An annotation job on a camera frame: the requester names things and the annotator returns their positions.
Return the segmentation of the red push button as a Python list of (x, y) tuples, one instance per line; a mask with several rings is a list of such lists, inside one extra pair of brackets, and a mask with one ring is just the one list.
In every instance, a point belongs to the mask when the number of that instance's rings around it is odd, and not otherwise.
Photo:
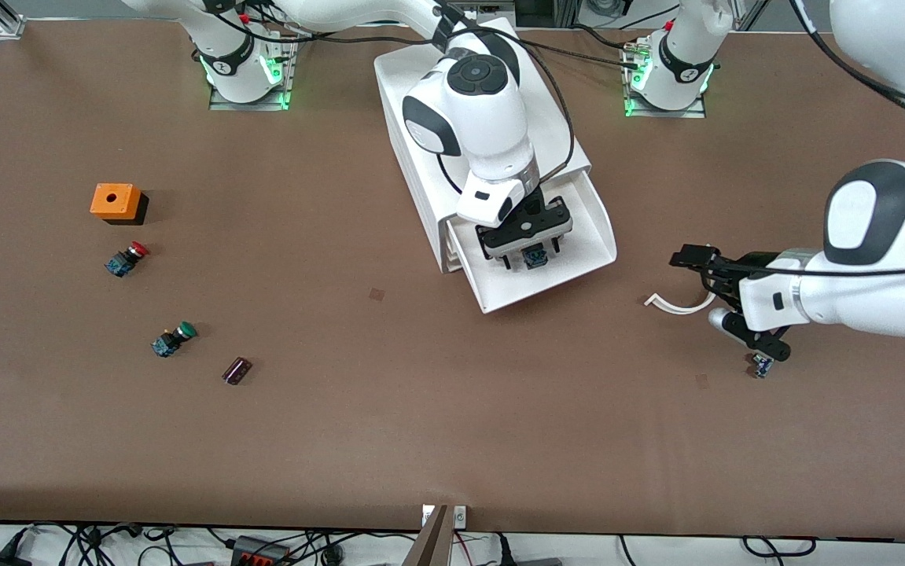
[(125, 250), (118, 251), (107, 261), (106, 270), (115, 277), (129, 274), (150, 251), (139, 241), (132, 241)]

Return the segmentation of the black orange power strip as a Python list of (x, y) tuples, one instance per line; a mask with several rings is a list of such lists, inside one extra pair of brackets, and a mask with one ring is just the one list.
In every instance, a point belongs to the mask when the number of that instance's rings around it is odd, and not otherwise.
[(261, 538), (240, 536), (231, 541), (230, 566), (286, 566), (291, 549)]

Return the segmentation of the white drawer cabinet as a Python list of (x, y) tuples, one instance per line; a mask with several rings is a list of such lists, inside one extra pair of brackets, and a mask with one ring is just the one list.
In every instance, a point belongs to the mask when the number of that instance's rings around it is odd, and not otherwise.
[(512, 23), (496, 18), (484, 27), (512, 50), (502, 55), (506, 93), (490, 101), (452, 92), (444, 79), (454, 60), (434, 48), (406, 47), (374, 61), (392, 149), (442, 271), (446, 222), (458, 216), (459, 187), (468, 177), (546, 186), (591, 167)]

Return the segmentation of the aluminium frame profile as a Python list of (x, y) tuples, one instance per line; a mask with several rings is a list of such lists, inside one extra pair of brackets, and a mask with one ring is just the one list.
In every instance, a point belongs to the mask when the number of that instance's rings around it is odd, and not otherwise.
[(27, 18), (10, 6), (7, 0), (0, 0), (0, 39), (20, 39)]

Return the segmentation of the orange box with hole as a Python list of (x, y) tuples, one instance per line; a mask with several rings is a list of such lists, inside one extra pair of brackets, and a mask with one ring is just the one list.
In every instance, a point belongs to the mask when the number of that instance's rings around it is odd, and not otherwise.
[(130, 183), (98, 183), (90, 214), (112, 226), (142, 226), (149, 197)]

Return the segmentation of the brown wooden post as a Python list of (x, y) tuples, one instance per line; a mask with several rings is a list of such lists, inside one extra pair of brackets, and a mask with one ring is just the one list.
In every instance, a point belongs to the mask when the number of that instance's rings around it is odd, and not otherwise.
[(400, 566), (449, 566), (454, 533), (454, 506), (435, 505)]

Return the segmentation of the white curved plastic bracket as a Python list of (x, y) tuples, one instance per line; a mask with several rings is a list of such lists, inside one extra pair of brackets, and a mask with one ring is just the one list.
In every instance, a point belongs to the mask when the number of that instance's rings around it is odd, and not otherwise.
[(693, 306), (679, 306), (665, 300), (660, 294), (654, 293), (643, 301), (643, 305), (653, 306), (664, 313), (683, 316), (703, 311), (715, 301), (716, 297), (717, 295), (715, 293), (708, 292), (707, 296), (699, 304)]

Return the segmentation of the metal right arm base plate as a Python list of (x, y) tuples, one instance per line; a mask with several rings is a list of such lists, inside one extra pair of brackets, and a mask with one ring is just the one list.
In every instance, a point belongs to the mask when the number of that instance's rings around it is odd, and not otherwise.
[(299, 48), (293, 44), (254, 41), (253, 53), (222, 76), (202, 61), (210, 86), (211, 110), (280, 112), (290, 107)]

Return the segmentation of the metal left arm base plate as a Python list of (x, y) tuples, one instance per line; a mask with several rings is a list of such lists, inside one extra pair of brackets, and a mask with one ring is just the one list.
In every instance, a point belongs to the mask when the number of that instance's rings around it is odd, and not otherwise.
[(624, 76), (624, 117), (706, 118), (704, 101), (704, 92), (708, 86), (706, 80), (701, 84), (701, 90), (696, 99), (686, 108), (657, 107), (644, 97), (644, 89), (654, 69), (649, 48), (649, 37), (638, 37), (635, 42), (626, 42), (619, 50), (621, 61), (624, 64), (633, 64), (633, 68), (625, 67), (622, 71)]

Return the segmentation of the green push button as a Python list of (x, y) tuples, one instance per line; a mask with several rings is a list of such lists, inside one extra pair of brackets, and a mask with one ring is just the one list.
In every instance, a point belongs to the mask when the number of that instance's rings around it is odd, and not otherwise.
[(161, 333), (160, 336), (153, 341), (151, 347), (157, 357), (169, 358), (172, 357), (183, 344), (197, 336), (198, 332), (196, 327), (186, 320), (183, 320), (183, 322), (180, 322), (175, 329), (166, 329), (164, 333)]

